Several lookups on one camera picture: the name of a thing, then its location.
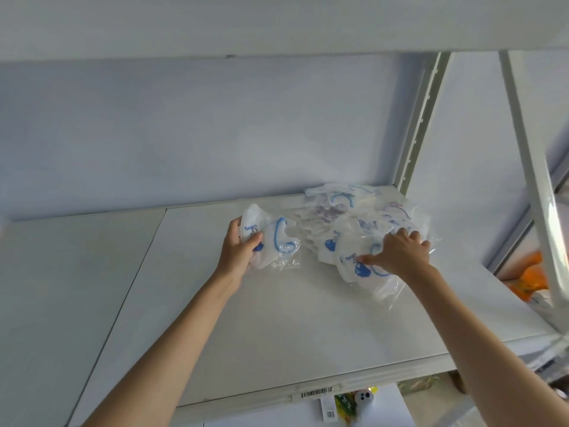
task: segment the barcode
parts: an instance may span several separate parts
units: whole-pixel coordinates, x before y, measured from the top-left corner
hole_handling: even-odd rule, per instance
[[[327,392],[332,392],[334,390],[334,387],[327,387],[327,388],[321,388],[321,389],[313,389],[312,391],[305,391],[301,394],[301,398],[304,399],[305,397],[312,397],[312,396],[318,396],[320,394],[326,394]]]

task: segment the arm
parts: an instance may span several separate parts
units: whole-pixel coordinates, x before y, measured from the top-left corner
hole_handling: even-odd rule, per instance
[[[400,276],[443,339],[468,393],[489,426],[569,425],[569,408],[463,305],[436,268],[428,241],[405,229],[386,235],[383,252],[359,261]]]
[[[89,416],[84,427],[167,426],[221,310],[262,239],[239,243],[241,219],[229,224],[215,272],[180,316]]]

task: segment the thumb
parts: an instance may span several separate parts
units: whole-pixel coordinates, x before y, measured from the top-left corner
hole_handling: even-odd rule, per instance
[[[255,232],[251,238],[249,238],[246,242],[243,243],[243,245],[250,250],[253,250],[255,247],[257,247],[259,245],[259,243],[261,242],[261,240],[263,239],[263,233],[262,232]]]
[[[356,258],[356,261],[364,265],[379,265],[381,266],[383,256],[382,253],[378,254],[363,254]]]

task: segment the person's left arm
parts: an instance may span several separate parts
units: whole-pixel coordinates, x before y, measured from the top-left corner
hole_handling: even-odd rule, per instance
[[[239,242],[232,220],[215,272],[180,316],[89,416],[84,427],[167,426],[225,303],[235,294],[262,239]]]

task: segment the diagonal metal bar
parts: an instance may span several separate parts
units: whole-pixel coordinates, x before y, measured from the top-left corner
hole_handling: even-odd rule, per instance
[[[569,306],[569,264],[545,149],[536,124],[529,121],[535,114],[530,107],[531,96],[525,79],[522,53],[500,51],[500,65],[551,298],[555,308],[564,308]]]

